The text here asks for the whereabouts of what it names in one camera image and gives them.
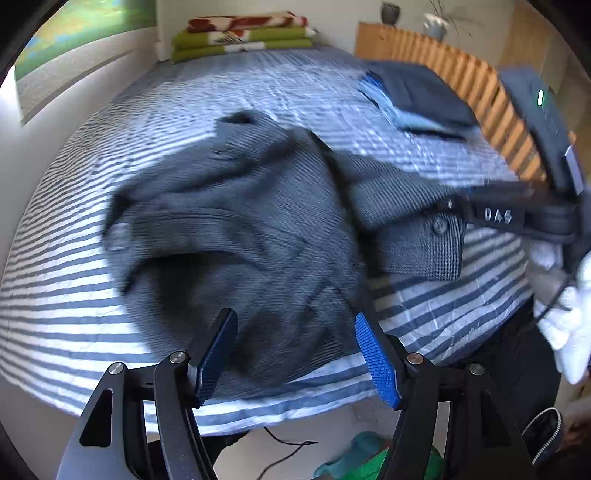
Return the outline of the right white gloved hand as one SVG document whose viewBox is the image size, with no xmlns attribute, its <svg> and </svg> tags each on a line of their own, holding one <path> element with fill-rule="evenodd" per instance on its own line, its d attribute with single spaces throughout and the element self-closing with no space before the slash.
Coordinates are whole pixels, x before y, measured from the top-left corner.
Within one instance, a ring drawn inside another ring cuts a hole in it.
<svg viewBox="0 0 591 480">
<path fill-rule="evenodd" d="M 524 250 L 538 329 L 554 352 L 558 372 L 575 385 L 590 362 L 590 256 L 570 275 L 560 246 L 529 240 Z"/>
</svg>

